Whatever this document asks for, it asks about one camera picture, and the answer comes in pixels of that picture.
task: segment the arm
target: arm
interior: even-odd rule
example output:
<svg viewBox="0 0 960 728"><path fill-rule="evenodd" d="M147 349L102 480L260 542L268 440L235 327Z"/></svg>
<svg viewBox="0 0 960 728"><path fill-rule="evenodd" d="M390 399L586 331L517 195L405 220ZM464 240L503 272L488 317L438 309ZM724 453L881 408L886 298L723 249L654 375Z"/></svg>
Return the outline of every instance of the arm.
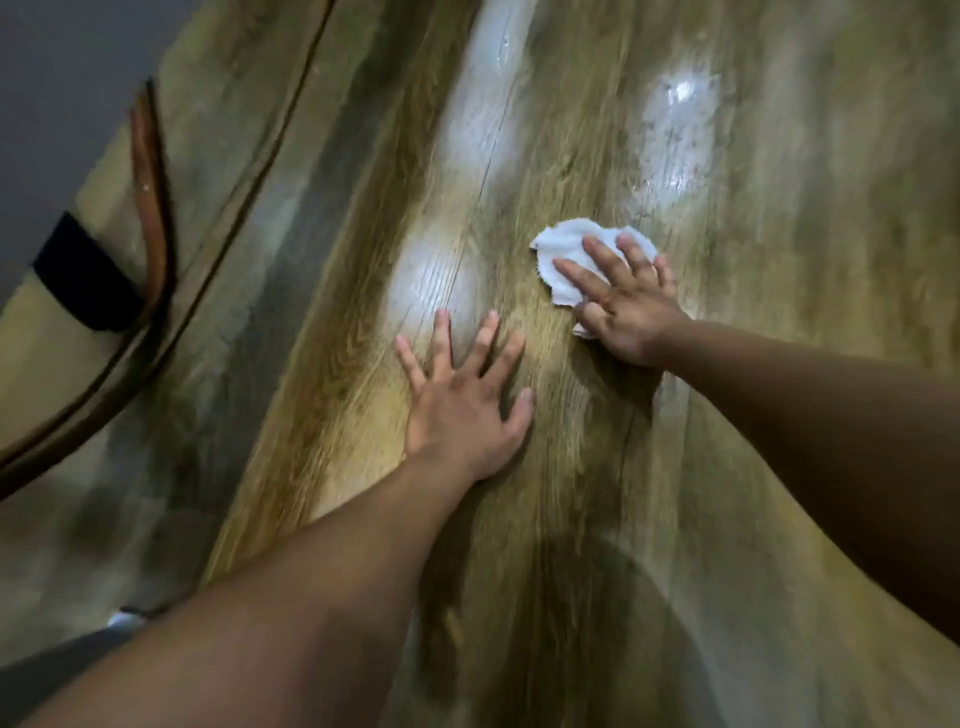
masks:
<svg viewBox="0 0 960 728"><path fill-rule="evenodd" d="M613 353L683 378L750 441L854 562L960 642L960 392L881 362L690 321L673 275L629 239L584 246L578 310Z"/></svg>
<svg viewBox="0 0 960 728"><path fill-rule="evenodd" d="M152 624L27 724L374 725L437 534L469 487L513 457L533 416L524 390L500 418L522 335L480 376L496 326L491 313L454 371L439 311L429 380L398 338L414 399L399 467Z"/></svg>

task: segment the forearm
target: forearm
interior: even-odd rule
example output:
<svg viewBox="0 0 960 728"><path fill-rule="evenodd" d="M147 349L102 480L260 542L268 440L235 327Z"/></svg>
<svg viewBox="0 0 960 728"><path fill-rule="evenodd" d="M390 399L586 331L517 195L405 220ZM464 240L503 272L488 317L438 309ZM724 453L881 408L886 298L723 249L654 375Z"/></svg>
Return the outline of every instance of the forearm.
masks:
<svg viewBox="0 0 960 728"><path fill-rule="evenodd" d="M32 726L373 724L470 483L429 454L149 627Z"/></svg>
<svg viewBox="0 0 960 728"><path fill-rule="evenodd" d="M670 330L657 359L743 433L861 568L960 637L955 388L706 322Z"/></svg>

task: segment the hand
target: hand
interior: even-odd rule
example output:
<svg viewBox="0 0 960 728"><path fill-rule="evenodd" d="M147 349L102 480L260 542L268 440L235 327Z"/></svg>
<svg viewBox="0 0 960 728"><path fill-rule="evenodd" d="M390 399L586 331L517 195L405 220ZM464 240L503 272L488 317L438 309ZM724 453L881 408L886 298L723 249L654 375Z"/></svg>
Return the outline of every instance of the hand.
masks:
<svg viewBox="0 0 960 728"><path fill-rule="evenodd" d="M610 283L572 260L555 260L554 267L588 298L574 313L608 352L640 367L657 366L660 337L689 320L677 305L673 271L665 255L647 260L630 235L617 237L616 247L627 263L596 238L584 238L584 250Z"/></svg>
<svg viewBox="0 0 960 728"><path fill-rule="evenodd" d="M453 369L450 314L440 309L433 325L433 372L423 373L404 336L396 338L396 355L407 373L413 406L407 421L406 453L437 452L457 467L466 467L470 482L503 468L523 444L534 416L534 395L524 389L506 422L500 418L500 393L523 352L525 339L515 331L503 352L482 374L499 326L496 311L487 314L464 365Z"/></svg>

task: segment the white object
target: white object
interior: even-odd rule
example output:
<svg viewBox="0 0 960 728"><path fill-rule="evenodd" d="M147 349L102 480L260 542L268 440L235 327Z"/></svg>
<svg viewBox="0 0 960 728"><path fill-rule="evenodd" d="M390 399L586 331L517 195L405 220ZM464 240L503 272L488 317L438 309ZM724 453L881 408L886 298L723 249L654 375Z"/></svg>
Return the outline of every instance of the white object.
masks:
<svg viewBox="0 0 960 728"><path fill-rule="evenodd" d="M657 249L649 238L630 226L626 228L601 228L586 217L564 220L553 228L547 228L534 239L530 247L537 251L537 272L540 273L543 282L550 286L550 300L554 305L575 306L584 300L584 295L574 287L573 283L561 276L557 269L553 267L554 258L569 258L587 270L593 271L603 280L607 280L607 277L599 271L593 259L584 251L584 238L595 237L626 262L626 258L616 248L616 237L621 232L628 233L639 243L640 249L648 260L657 257ZM585 339L593 338L592 334L580 324L573 328L573 333Z"/></svg>

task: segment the finger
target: finger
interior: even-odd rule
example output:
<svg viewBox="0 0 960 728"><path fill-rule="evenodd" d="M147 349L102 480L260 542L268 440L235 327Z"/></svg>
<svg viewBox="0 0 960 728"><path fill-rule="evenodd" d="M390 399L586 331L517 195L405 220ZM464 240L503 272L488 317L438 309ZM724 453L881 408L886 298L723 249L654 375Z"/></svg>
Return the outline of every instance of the finger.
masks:
<svg viewBox="0 0 960 728"><path fill-rule="evenodd" d="M510 408L507 422L503 424L503 430L510 440L514 452L523 444L523 438L527 436L527 430L530 429L530 423L533 422L533 419L534 391L527 387L517 395L514 406Z"/></svg>
<svg viewBox="0 0 960 728"><path fill-rule="evenodd" d="M634 237L627 232L621 232L616 236L616 247L622 251L630 265L630 270L634 276L649 283L657 282L657 274L654 272L654 264L647 260L643 250L634 240Z"/></svg>
<svg viewBox="0 0 960 728"><path fill-rule="evenodd" d="M434 316L433 342L430 348L433 351L432 375L449 375L453 371L453 361L450 357L450 312L445 308L438 308Z"/></svg>
<svg viewBox="0 0 960 728"><path fill-rule="evenodd" d="M522 331L514 331L510 334L507 345L484 375L483 380L490 385L496 394L500 393L503 385L506 384L507 379L510 378L510 374L513 373L516 363L523 354L523 347L526 346L526 343L527 337L523 335Z"/></svg>
<svg viewBox="0 0 960 728"><path fill-rule="evenodd" d="M657 280L660 281L660 290L672 299L677 298L677 281L673 276L673 268L666 255L654 258L654 268L657 269Z"/></svg>
<svg viewBox="0 0 960 728"><path fill-rule="evenodd" d="M613 285L629 286L634 282L630 268L620 259L620 256L595 237L584 238L584 250Z"/></svg>
<svg viewBox="0 0 960 728"><path fill-rule="evenodd" d="M400 360L400 366L403 367L403 371L407 375L410 388L416 394L426 383L426 376L423 374L420 364L417 363L417 358L414 356L406 336L398 336L394 340L394 351L396 352L396 358Z"/></svg>
<svg viewBox="0 0 960 728"><path fill-rule="evenodd" d="M606 281L572 260L557 258L553 261L553 267L593 301L599 301L610 293L610 285Z"/></svg>
<svg viewBox="0 0 960 728"><path fill-rule="evenodd" d="M477 337L473 340L473 349L470 350L467 361L461 368L462 372L479 376L483 365L487 363L487 356L490 354L493 339L496 338L498 326L500 326L500 317L496 311L491 311L484 318L480 330L477 331Z"/></svg>
<svg viewBox="0 0 960 728"><path fill-rule="evenodd" d="M580 303L573 313L580 325L592 334L602 336L610 328L612 316L599 303Z"/></svg>

